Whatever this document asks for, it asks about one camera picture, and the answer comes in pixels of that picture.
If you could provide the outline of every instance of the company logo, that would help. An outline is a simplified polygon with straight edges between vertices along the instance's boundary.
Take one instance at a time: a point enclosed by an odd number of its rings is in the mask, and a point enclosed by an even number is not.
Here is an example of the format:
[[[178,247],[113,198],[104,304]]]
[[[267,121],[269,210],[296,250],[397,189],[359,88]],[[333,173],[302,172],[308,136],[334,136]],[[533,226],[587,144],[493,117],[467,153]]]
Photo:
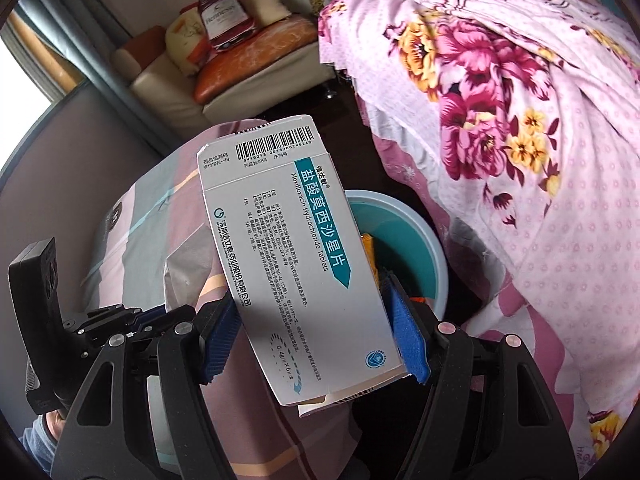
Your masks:
[[[386,356],[382,350],[374,350],[367,355],[366,363],[369,368],[380,368],[385,365]]]

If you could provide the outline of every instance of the metal screw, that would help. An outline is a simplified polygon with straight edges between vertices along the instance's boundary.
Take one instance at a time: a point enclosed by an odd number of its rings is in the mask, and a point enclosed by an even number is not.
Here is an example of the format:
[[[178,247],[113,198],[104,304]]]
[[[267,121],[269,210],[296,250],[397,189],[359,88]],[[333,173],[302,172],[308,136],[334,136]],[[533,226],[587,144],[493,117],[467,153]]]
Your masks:
[[[191,332],[192,329],[193,325],[191,323],[183,321],[175,326],[174,332],[177,333],[177,335],[185,335]]]
[[[438,325],[438,330],[443,334],[453,334],[456,331],[456,326],[452,323],[445,321]]]
[[[506,338],[504,338],[505,343],[507,345],[517,348],[522,344],[522,339],[514,334],[509,334]]]
[[[109,338],[109,346],[120,346],[122,343],[124,343],[126,337],[124,337],[122,334],[115,334],[112,335]]]

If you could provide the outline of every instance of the yellow flower print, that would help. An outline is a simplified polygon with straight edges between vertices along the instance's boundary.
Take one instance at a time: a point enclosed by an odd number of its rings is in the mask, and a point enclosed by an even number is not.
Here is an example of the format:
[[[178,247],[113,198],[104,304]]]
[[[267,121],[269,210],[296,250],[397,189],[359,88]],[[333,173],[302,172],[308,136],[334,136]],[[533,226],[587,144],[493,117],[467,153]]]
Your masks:
[[[524,131],[529,135],[541,134],[545,131],[545,115],[542,112],[537,112],[533,108],[527,108],[524,112],[524,117],[520,121]]]
[[[534,173],[540,173],[548,161],[546,139],[543,134],[528,134],[520,130],[517,137],[507,137],[509,159],[514,166],[523,166]]]
[[[543,46],[541,46],[538,49],[538,55],[543,58],[546,59],[547,61],[553,63],[556,58],[558,57],[558,54],[556,54],[553,50],[549,50],[548,48],[545,48]]]
[[[462,125],[462,127],[465,130],[473,130],[476,126],[478,126],[478,124],[484,123],[484,122],[489,122],[491,119],[495,119],[495,115],[493,115],[492,113],[489,113],[489,112],[477,112],[476,113],[476,117],[474,118],[474,122],[470,123],[469,121],[466,121]]]
[[[433,10],[433,9],[421,10],[420,12],[416,12],[416,14],[422,20],[423,23],[429,23],[429,24],[435,22],[438,18],[441,18],[442,16],[444,16],[444,13],[440,12],[439,10]]]
[[[409,77],[430,101],[438,100],[438,72],[434,30],[422,22],[409,23],[398,38],[400,60]]]
[[[344,1],[340,0],[339,2],[335,2],[329,7],[328,14],[333,14],[334,12],[342,12],[347,8]]]
[[[560,190],[560,175],[551,175],[546,180],[546,192],[551,198],[554,198]]]
[[[622,429],[622,418],[616,412],[603,412],[589,418],[591,439],[596,457],[601,459]]]
[[[617,44],[609,36],[607,36],[606,34],[603,34],[602,32],[600,32],[597,28],[590,28],[588,30],[588,33],[599,44],[601,44],[601,45],[607,47],[608,49],[610,49],[611,51],[613,51],[613,53],[616,54],[616,56],[618,56],[620,59],[628,60],[634,66],[638,66],[638,64],[635,63],[631,59],[631,54],[629,54],[622,46]]]

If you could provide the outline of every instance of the sofa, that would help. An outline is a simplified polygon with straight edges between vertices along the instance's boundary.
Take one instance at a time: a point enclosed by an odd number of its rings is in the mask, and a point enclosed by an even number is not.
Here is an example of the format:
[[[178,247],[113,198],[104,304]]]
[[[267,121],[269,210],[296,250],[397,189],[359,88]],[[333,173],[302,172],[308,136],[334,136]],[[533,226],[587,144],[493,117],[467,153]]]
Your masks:
[[[258,116],[268,108],[334,77],[319,62],[318,34],[293,14],[211,59],[185,76],[165,49],[156,26],[111,56],[130,90],[184,140],[214,124]]]

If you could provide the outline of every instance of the sofa armrest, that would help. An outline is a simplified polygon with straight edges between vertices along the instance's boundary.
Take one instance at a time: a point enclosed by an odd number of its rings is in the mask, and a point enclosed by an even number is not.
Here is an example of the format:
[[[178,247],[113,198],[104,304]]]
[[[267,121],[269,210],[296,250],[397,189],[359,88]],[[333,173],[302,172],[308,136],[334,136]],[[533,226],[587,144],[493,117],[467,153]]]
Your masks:
[[[164,32],[160,25],[151,27],[111,54],[111,64],[127,83],[137,78],[164,52]]]
[[[184,140],[211,126],[202,106],[193,100],[195,80],[180,72],[166,52],[131,84],[130,90]]]

